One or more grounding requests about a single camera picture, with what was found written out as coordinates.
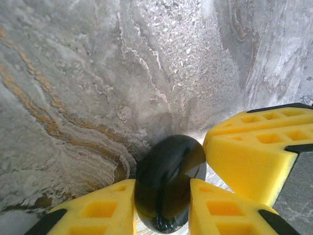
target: black strip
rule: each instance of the black strip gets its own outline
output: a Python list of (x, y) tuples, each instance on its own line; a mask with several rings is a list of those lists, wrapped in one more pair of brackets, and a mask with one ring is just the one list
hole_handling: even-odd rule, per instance
[(303, 152), (313, 152), (313, 143), (289, 145), (289, 146), (286, 146), (285, 150), (288, 152), (293, 152), (297, 154), (300, 154)]
[(292, 104), (271, 106), (271, 107), (262, 108), (262, 109), (253, 109), (253, 110), (249, 110), (247, 113), (256, 113), (256, 112), (261, 112), (261, 111), (267, 111), (267, 110), (273, 110), (273, 109), (282, 109), (282, 108), (301, 108), (301, 109), (312, 109), (313, 110), (313, 106), (310, 106), (307, 104), (302, 104), (302, 103), (292, 103)]
[(47, 235), (54, 225), (65, 215), (66, 209), (59, 209), (57, 211), (46, 214), (39, 220), (25, 235)]
[(282, 217), (267, 210), (258, 210), (263, 219), (278, 233), (278, 235), (300, 235)]

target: marble wall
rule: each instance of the marble wall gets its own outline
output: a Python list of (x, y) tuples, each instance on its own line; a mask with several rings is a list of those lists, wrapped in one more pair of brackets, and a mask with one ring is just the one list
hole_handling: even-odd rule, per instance
[(0, 1), (0, 211), (134, 177), (165, 136), (311, 104), (312, 14), (310, 0)]

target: stone texture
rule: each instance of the stone texture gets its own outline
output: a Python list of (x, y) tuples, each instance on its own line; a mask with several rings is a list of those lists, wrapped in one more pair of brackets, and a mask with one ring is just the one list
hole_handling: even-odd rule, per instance
[(300, 234), (313, 231), (312, 155), (300, 153), (273, 206)]
[(312, 104), (312, 15), (310, 0), (0, 1), (0, 211), (134, 177), (170, 134)]

